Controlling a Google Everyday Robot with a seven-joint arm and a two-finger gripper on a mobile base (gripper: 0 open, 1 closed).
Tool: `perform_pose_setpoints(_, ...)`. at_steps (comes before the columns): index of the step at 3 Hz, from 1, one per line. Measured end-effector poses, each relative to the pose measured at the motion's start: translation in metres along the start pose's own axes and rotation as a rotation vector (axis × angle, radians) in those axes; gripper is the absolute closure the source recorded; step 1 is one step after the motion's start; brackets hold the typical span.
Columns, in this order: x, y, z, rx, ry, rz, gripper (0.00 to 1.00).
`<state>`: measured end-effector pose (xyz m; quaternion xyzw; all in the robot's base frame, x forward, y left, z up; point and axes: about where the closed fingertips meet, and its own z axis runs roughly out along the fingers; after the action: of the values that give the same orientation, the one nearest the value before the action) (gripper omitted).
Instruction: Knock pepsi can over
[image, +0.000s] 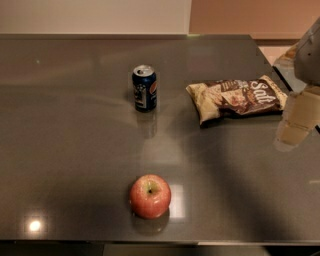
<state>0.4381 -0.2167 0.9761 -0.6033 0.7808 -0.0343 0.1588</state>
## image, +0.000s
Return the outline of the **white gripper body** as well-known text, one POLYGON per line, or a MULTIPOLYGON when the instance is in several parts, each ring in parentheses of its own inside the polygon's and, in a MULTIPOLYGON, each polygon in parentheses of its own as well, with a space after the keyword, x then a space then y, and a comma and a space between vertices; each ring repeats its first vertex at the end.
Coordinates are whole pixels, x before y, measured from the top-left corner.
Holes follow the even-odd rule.
POLYGON ((304 83, 320 85, 320 17, 298 42, 294 72, 304 83))

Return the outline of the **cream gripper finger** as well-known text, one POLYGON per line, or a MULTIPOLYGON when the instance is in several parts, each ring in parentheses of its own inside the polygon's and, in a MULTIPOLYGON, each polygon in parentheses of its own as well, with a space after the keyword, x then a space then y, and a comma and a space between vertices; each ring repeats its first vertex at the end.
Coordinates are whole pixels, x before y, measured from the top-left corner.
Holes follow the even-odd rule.
POLYGON ((320 87, 307 85, 301 92, 291 92, 276 131, 276 149, 288 152, 296 148, 319 123, 320 87))

